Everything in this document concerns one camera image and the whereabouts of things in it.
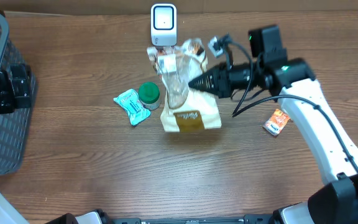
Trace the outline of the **beige dried food pouch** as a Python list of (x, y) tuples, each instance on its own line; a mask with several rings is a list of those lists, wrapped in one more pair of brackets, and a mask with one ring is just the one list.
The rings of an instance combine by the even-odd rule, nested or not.
[(188, 85), (206, 71), (208, 64), (201, 39), (188, 39), (180, 46), (149, 47), (147, 55), (166, 89), (160, 115), (165, 132), (185, 133), (221, 127), (215, 96)]

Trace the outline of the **orange tissue pack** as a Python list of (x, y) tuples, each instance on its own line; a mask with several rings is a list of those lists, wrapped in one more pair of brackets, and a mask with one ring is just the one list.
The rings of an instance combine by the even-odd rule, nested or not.
[(264, 123), (263, 128), (272, 136), (278, 136), (289, 120), (289, 115), (280, 109), (276, 109), (271, 117)]

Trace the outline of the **green lid jar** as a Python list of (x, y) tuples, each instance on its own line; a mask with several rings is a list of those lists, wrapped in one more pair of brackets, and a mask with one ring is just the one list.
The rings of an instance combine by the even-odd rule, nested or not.
[(145, 82), (138, 91), (139, 100), (148, 110), (156, 110), (160, 106), (160, 90), (155, 83)]

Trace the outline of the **teal snack wrapper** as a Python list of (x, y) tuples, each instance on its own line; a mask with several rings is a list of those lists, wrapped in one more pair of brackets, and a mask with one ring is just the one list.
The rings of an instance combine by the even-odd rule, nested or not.
[(140, 102), (139, 95), (134, 89), (121, 93), (114, 98), (114, 102), (127, 113), (132, 126), (137, 126), (151, 115), (150, 110)]

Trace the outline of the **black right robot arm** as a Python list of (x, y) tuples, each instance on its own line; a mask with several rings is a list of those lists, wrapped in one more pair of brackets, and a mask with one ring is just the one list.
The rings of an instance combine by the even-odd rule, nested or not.
[(189, 82), (195, 90), (229, 98), (235, 90), (267, 90), (289, 115), (310, 148), (323, 187), (307, 201), (272, 214), (246, 215), (245, 223), (358, 223), (358, 148), (326, 101), (316, 75), (302, 58), (290, 59), (278, 26), (250, 30), (247, 61), (234, 65), (230, 35), (214, 37), (209, 48), (226, 61)]

